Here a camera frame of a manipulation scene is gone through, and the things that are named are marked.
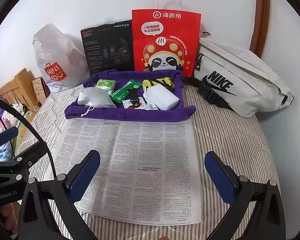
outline wooden headboard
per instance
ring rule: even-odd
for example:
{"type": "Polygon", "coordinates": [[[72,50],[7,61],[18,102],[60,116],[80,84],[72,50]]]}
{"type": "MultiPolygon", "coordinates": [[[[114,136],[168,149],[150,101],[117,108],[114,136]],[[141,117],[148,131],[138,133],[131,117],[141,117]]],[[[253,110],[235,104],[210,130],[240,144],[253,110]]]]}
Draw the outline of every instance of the wooden headboard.
{"type": "Polygon", "coordinates": [[[39,106],[32,87],[32,73],[25,68],[14,79],[0,88],[0,96],[8,104],[23,103],[30,111],[37,112],[39,106]]]}

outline human hand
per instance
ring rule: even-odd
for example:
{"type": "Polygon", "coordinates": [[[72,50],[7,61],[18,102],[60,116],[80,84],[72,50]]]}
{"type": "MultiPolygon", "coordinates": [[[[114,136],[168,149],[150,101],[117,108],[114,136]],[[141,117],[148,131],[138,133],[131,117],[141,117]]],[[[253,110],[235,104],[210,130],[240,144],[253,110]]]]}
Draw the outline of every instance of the human hand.
{"type": "Polygon", "coordinates": [[[16,234],[18,231],[18,222],[14,215],[12,203],[0,207],[0,213],[5,217],[3,227],[7,231],[12,231],[13,234],[16,234]]]}

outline newspaper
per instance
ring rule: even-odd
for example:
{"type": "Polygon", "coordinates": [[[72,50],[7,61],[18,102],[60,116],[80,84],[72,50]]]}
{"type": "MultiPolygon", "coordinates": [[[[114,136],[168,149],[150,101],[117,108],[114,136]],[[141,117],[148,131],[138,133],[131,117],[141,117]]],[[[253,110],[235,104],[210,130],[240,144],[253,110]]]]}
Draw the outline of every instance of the newspaper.
{"type": "MultiPolygon", "coordinates": [[[[67,174],[95,149],[101,164],[75,206],[146,225],[201,222],[201,188],[191,120],[177,123],[68,121],[52,156],[67,174]]],[[[51,167],[45,180],[53,179],[51,167]]]]}

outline black strap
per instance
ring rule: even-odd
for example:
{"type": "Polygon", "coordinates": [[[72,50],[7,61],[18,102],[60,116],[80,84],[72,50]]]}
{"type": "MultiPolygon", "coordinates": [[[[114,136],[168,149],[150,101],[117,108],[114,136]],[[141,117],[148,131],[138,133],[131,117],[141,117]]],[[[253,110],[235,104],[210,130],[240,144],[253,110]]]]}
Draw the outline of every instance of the black strap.
{"type": "Polygon", "coordinates": [[[206,100],[210,105],[216,105],[218,107],[226,108],[232,110],[232,108],[228,105],[228,103],[219,96],[215,91],[213,91],[210,87],[206,86],[204,80],[200,81],[194,77],[184,77],[182,81],[185,84],[190,84],[196,88],[198,88],[198,93],[206,100]]]}

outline blue gripper pad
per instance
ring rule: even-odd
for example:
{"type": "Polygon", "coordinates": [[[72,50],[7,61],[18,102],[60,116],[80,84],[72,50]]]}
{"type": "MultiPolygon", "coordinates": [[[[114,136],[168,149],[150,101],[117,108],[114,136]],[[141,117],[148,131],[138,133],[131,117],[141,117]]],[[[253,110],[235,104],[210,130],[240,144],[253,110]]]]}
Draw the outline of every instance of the blue gripper pad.
{"type": "Polygon", "coordinates": [[[210,152],[204,157],[204,166],[223,202],[233,205],[235,202],[235,186],[210,152]]]}
{"type": "Polygon", "coordinates": [[[74,202],[78,202],[81,200],[93,176],[96,174],[99,166],[100,166],[100,154],[99,152],[93,150],[93,154],[91,155],[89,160],[81,168],[78,175],[74,178],[74,180],[70,184],[69,200],[72,204],[74,202]]]}
{"type": "Polygon", "coordinates": [[[18,128],[13,126],[0,133],[0,146],[18,136],[18,128]]]}

